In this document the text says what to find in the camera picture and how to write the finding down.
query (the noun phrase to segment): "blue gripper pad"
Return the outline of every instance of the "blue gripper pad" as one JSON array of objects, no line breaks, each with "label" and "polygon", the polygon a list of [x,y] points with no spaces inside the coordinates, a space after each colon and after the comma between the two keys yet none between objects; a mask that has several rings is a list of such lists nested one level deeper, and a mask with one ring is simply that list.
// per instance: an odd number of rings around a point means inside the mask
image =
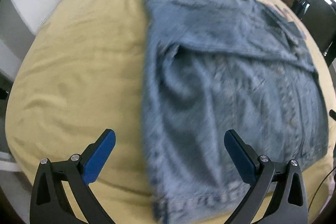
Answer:
[{"label": "blue gripper pad", "polygon": [[224,145],[242,180],[250,185],[255,184],[257,182],[256,166],[230,130],[224,135]]},{"label": "blue gripper pad", "polygon": [[109,129],[107,133],[106,131],[104,133],[106,135],[102,140],[97,140],[97,142],[100,141],[100,143],[97,145],[91,157],[86,161],[83,166],[82,179],[86,185],[96,181],[105,162],[107,161],[114,146],[116,145],[116,135],[114,131]]}]

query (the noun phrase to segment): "silver bolt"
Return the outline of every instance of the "silver bolt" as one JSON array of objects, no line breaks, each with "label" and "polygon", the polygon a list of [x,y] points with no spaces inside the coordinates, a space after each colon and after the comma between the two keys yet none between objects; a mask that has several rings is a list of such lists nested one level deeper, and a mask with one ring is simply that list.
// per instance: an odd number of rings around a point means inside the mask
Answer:
[{"label": "silver bolt", "polygon": [[265,155],[261,155],[261,156],[260,156],[260,159],[261,159],[261,161],[263,161],[263,162],[268,162],[268,157],[265,156]]},{"label": "silver bolt", "polygon": [[297,161],[296,160],[291,160],[291,164],[294,166],[297,166]]},{"label": "silver bolt", "polygon": [[47,159],[47,158],[43,158],[43,159],[40,161],[41,164],[46,164],[47,162],[48,162],[48,159]]},{"label": "silver bolt", "polygon": [[71,156],[71,160],[72,160],[72,161],[77,161],[77,160],[79,160],[79,155],[78,155],[78,154],[74,154],[74,155],[72,155],[72,156]]}]

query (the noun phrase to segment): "wire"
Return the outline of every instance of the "wire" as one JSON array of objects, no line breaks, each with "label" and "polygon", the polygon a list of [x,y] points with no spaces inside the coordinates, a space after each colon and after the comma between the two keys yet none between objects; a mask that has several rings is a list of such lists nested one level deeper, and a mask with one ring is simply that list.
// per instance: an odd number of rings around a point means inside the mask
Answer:
[{"label": "wire", "polygon": [[335,169],[336,169],[336,166],[335,166],[335,167],[328,173],[328,175],[325,176],[325,178],[321,181],[320,185],[317,187],[317,190],[316,190],[316,192],[315,192],[315,194],[314,194],[314,196],[313,196],[313,198],[312,198],[312,200],[311,200],[311,202],[310,202],[310,204],[309,204],[308,212],[309,212],[310,207],[311,207],[311,204],[313,203],[313,200],[314,200],[314,198],[315,198],[315,196],[316,196],[316,194],[317,194],[317,191],[320,189],[322,183],[327,179],[327,177],[328,177],[328,176],[329,176]]}]

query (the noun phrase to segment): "denim jacket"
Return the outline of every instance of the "denim jacket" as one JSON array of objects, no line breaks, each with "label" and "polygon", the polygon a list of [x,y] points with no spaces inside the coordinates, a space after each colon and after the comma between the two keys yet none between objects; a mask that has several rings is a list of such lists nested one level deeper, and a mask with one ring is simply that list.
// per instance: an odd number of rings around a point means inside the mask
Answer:
[{"label": "denim jacket", "polygon": [[318,74],[298,28],[256,0],[144,0],[142,129],[154,215],[191,223],[233,210],[244,184],[223,143],[234,129],[273,161],[327,152]]}]

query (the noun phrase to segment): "yellow fabric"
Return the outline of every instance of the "yellow fabric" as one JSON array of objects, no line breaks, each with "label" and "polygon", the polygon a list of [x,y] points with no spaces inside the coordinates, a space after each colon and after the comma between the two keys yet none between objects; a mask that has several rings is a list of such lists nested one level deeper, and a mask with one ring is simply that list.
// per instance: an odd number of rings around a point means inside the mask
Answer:
[{"label": "yellow fabric", "polygon": [[[260,1],[276,5],[304,32],[327,109],[336,109],[329,70],[308,31],[280,0]],[[154,223],[140,134],[147,24],[142,0],[63,0],[22,63],[7,108],[7,140],[30,182],[41,158],[66,160],[105,128],[116,132],[117,144],[90,187],[117,224]],[[327,155],[303,173],[308,201],[333,166],[336,126],[330,118],[329,130]],[[310,221],[328,197],[329,182],[315,198]],[[222,224],[228,215],[203,223]]]}]

